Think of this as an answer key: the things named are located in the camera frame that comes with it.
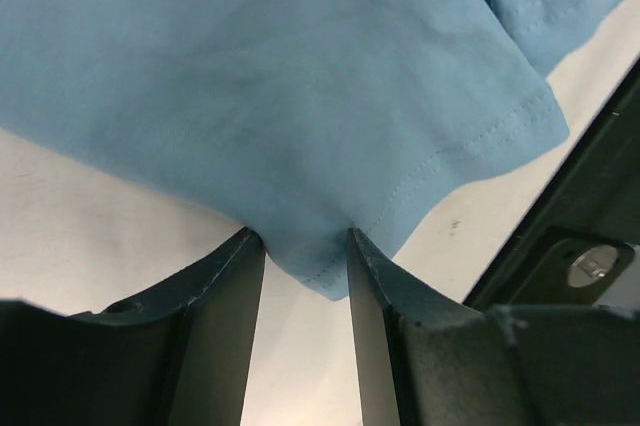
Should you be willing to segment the light blue printed t-shirt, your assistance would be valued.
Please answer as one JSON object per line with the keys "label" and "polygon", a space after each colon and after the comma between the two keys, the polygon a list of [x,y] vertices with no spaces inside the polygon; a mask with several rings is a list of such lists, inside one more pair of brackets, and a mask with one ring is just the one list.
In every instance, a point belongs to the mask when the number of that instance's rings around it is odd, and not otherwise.
{"label": "light blue printed t-shirt", "polygon": [[256,231],[328,299],[569,134],[547,76],[622,0],[1,0],[1,125]]}

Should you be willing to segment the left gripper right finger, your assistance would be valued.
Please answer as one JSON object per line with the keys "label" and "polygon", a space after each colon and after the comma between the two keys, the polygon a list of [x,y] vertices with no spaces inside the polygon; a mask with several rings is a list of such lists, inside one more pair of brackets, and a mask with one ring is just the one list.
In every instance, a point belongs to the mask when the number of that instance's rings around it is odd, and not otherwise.
{"label": "left gripper right finger", "polygon": [[362,420],[367,425],[635,425],[639,315],[606,306],[478,312],[347,243]]}

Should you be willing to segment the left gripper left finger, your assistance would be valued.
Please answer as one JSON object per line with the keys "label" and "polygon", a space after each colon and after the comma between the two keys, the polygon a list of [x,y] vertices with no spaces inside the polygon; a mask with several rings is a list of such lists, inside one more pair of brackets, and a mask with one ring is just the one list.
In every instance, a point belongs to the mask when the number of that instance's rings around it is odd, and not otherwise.
{"label": "left gripper left finger", "polygon": [[237,425],[265,269],[242,229],[99,313],[1,304],[5,425]]}

